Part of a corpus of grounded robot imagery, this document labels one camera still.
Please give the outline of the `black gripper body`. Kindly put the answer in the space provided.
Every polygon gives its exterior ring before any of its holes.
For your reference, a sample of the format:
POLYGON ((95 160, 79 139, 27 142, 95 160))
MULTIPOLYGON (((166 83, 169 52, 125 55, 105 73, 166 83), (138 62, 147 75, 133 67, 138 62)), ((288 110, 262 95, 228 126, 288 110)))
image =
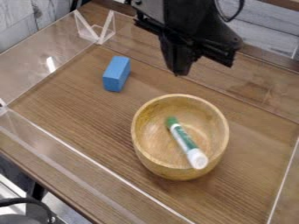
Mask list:
POLYGON ((137 24, 161 36, 175 33, 195 41, 202 57, 232 67, 242 38, 229 23, 238 17, 245 0, 130 0, 137 24))

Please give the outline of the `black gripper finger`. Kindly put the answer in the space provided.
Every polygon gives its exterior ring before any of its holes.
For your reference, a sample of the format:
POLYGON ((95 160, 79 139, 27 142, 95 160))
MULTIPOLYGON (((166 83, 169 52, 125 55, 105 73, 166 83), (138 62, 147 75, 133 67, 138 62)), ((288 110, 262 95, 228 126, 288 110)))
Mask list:
POLYGON ((202 57, 202 49, 191 38, 175 33, 163 33, 159 40, 167 68, 177 76, 187 76, 193 63, 202 57))

